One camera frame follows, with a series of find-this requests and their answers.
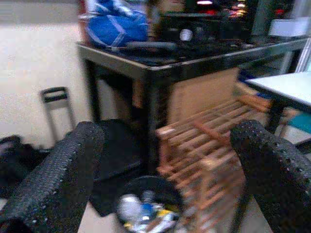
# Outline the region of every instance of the blue bag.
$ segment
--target blue bag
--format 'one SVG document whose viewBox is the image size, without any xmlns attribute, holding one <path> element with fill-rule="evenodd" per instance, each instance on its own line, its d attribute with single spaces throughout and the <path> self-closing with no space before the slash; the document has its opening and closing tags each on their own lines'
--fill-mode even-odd
<svg viewBox="0 0 311 233">
<path fill-rule="evenodd" d="M 94 45 L 122 47 L 131 41 L 147 41 L 146 15 L 132 10 L 123 1 L 99 0 L 96 13 L 86 28 Z"/>
</svg>

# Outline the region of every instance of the white wall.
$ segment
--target white wall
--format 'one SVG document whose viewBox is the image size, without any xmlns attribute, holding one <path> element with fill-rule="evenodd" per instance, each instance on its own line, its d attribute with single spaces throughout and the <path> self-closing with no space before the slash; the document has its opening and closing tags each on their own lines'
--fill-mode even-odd
<svg viewBox="0 0 311 233">
<path fill-rule="evenodd" d="M 76 121 L 90 119 L 75 45 L 80 40 L 77 5 L 68 0 L 2 2 L 2 12 L 3 6 L 13 11 L 14 18 L 0 17 L 0 138 L 19 134 L 26 142 L 52 146 L 40 90 L 68 87 Z M 68 117 L 63 109 L 54 113 L 64 134 L 69 130 Z"/>
</svg>

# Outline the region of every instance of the white table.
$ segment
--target white table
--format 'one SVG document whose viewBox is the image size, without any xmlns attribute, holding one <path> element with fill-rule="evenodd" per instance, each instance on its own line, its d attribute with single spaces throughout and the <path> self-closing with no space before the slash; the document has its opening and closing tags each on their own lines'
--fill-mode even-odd
<svg viewBox="0 0 311 233">
<path fill-rule="evenodd" d="M 311 113 L 311 72 L 277 75 L 247 80 L 247 84 L 272 97 L 270 120 L 266 129 L 274 133 L 285 107 Z"/>
</svg>

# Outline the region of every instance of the white tabletop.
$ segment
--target white tabletop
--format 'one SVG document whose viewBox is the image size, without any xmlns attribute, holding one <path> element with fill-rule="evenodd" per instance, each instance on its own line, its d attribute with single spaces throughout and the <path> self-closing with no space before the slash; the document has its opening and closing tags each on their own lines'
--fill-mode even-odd
<svg viewBox="0 0 311 233">
<path fill-rule="evenodd" d="M 259 91 L 266 90 L 267 94 L 278 95 L 311 108 L 311 72 L 251 79 L 247 82 Z"/>
</svg>

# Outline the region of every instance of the trash can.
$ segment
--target trash can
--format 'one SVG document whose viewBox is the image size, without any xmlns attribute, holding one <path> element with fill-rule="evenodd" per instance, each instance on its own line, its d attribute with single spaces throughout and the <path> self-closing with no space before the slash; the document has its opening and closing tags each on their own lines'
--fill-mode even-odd
<svg viewBox="0 0 311 233">
<path fill-rule="evenodd" d="M 136 178 L 120 190 L 115 201 L 115 213 L 120 224 L 123 227 L 126 224 L 126 221 L 124 221 L 120 215 L 122 196 L 135 195 L 142 201 L 145 191 L 152 191 L 154 193 L 153 202 L 163 204 L 165 211 L 171 211 L 172 213 L 176 213 L 178 215 L 177 219 L 174 219 L 175 223 L 169 229 L 163 231 L 173 232 L 183 213 L 183 199 L 179 191 L 171 182 L 157 176 L 142 176 Z M 129 233 L 134 232 L 126 228 L 125 230 Z"/>
</svg>

